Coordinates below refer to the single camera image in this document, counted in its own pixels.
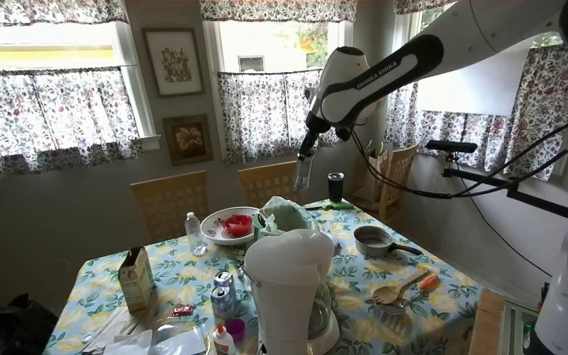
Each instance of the floral plate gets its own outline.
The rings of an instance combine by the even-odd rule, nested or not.
[[[223,228],[223,221],[233,215],[251,216],[257,210],[256,207],[229,207],[228,209],[214,212],[201,222],[201,233],[208,240],[220,245],[238,245],[250,242],[253,240],[253,228],[248,235],[234,238],[230,232],[225,231]]]

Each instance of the floral curtain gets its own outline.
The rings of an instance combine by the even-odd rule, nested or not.
[[[0,71],[0,179],[141,154],[119,68]]]
[[[306,135],[307,87],[317,87],[321,70],[267,74],[219,72],[227,162],[273,159],[297,152]],[[331,130],[318,146],[340,140]]]
[[[478,144],[460,163],[492,171],[534,141],[568,121],[568,49],[563,45],[532,48],[510,116],[416,110],[417,83],[390,95],[386,139],[396,146],[428,140]],[[505,169],[519,176],[538,168],[561,148],[562,135],[546,140]],[[439,155],[420,147],[421,153]],[[553,166],[535,176],[548,180]]]
[[[0,26],[127,22],[119,0],[0,0]]]
[[[396,14],[417,13],[420,11],[442,7],[457,0],[394,0]]]
[[[203,21],[354,22],[357,0],[201,0]]]

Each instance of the purple cup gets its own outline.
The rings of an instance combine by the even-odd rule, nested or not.
[[[226,324],[227,333],[232,336],[234,342],[239,342],[244,338],[244,321],[242,319],[230,319]]]

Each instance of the framed picture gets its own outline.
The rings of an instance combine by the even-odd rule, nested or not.
[[[172,165],[180,166],[214,159],[207,115],[164,118]]]
[[[142,29],[159,97],[202,94],[194,29]]]

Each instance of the window sill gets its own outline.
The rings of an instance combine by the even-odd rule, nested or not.
[[[142,149],[144,151],[158,150],[159,140],[161,139],[161,137],[162,137],[161,135],[140,137],[140,141],[142,142]]]

